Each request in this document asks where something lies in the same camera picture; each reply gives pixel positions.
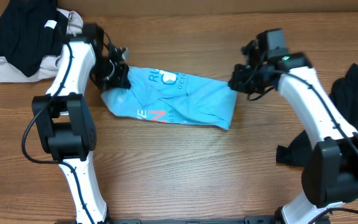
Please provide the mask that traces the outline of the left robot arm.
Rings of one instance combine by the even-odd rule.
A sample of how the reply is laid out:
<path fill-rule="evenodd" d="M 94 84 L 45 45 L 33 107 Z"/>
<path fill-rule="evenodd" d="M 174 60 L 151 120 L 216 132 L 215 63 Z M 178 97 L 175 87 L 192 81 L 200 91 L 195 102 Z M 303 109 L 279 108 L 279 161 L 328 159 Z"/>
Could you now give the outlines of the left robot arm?
<path fill-rule="evenodd" d="M 84 24 L 81 33 L 63 38 L 62 64 L 44 96 L 32 100 L 34 117 L 22 138 L 22 153 L 36 162 L 25 149 L 27 135 L 37 127 L 43 150 L 50 154 L 49 164 L 58 165 L 68 182 L 76 208 L 75 223 L 110 223 L 107 203 L 96 178 L 93 151 L 97 134 L 85 101 L 88 81 L 101 91 L 129 89 L 128 50 L 115 47 L 95 23 Z"/>

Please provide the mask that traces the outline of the light blue printed t-shirt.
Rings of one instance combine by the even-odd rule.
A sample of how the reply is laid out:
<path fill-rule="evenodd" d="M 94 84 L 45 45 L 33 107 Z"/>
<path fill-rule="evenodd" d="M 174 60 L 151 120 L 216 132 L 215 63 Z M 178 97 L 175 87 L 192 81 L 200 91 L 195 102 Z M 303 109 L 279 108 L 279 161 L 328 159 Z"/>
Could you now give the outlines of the light blue printed t-shirt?
<path fill-rule="evenodd" d="M 104 91 L 115 116 L 160 123 L 217 126 L 228 130 L 237 92 L 227 82 L 155 68 L 130 67 L 129 89 Z"/>

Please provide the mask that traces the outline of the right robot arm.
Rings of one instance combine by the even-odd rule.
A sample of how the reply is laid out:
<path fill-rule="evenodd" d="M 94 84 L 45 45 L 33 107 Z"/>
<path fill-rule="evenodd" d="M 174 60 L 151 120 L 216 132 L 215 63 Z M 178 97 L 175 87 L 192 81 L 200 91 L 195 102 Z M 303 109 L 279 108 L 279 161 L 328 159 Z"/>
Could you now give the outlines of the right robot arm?
<path fill-rule="evenodd" d="M 229 86 L 248 95 L 277 90 L 304 126 L 313 148 L 301 175 L 302 190 L 273 215 L 248 216 L 245 223 L 329 223 L 328 214 L 358 210 L 358 130 L 338 112 L 305 54 L 252 57 L 234 67 Z"/>

